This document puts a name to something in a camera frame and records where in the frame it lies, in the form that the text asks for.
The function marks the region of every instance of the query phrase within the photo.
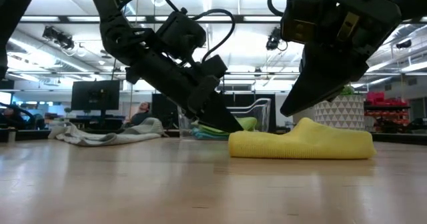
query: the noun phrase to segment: clear plastic container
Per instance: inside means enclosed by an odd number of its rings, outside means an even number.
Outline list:
[[[252,131],[267,132],[270,123],[270,106],[272,100],[261,98],[256,100],[252,105],[247,107],[227,107],[236,118],[253,117],[256,124]],[[228,139],[227,133],[216,133],[213,135],[200,133],[197,122],[189,120],[178,107],[179,119],[179,136],[182,139]]]

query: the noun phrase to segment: wooden surface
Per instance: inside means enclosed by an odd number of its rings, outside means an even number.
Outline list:
[[[373,160],[230,159],[225,142],[0,147],[0,223],[417,224],[427,148],[376,144]]]

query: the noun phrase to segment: green cloth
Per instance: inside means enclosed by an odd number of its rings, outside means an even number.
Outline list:
[[[257,119],[255,117],[243,117],[236,118],[239,124],[242,126],[245,131],[254,131],[255,126],[257,124]],[[199,124],[199,130],[204,133],[212,134],[212,135],[229,135],[225,131],[221,131],[212,127],[207,127],[205,125]]]

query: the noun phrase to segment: white geometric box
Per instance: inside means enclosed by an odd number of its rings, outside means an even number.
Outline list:
[[[314,121],[341,129],[365,130],[364,100],[359,95],[339,95],[331,103],[314,106]]]

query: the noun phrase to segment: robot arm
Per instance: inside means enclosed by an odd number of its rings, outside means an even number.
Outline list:
[[[301,74],[280,111],[289,116],[333,100],[368,70],[366,60],[395,28],[427,14],[427,0],[286,0],[284,41],[304,44]]]
[[[7,13],[7,6],[14,2],[18,12],[12,18],[0,22],[7,23],[7,31],[1,37],[2,47],[6,46],[13,30],[17,26],[31,0],[6,0],[0,7]],[[170,0],[173,11],[166,22],[154,32],[150,28],[132,27],[122,13],[122,9],[132,0],[93,0],[99,12],[100,31],[105,50],[127,65],[126,80],[135,84],[141,78],[167,96],[182,108],[190,119],[227,132],[242,130],[242,127],[227,110],[222,97],[215,91],[227,70],[219,55],[210,59],[207,56],[228,39],[235,27],[233,15],[223,9],[212,9],[189,18],[187,11],[179,10]],[[202,62],[195,62],[191,57],[195,48],[206,42],[206,33],[196,22],[211,13],[224,13],[232,19],[232,30],[216,47],[209,50]],[[7,56],[3,50],[1,77],[7,70]],[[173,59],[182,60],[176,63]]]

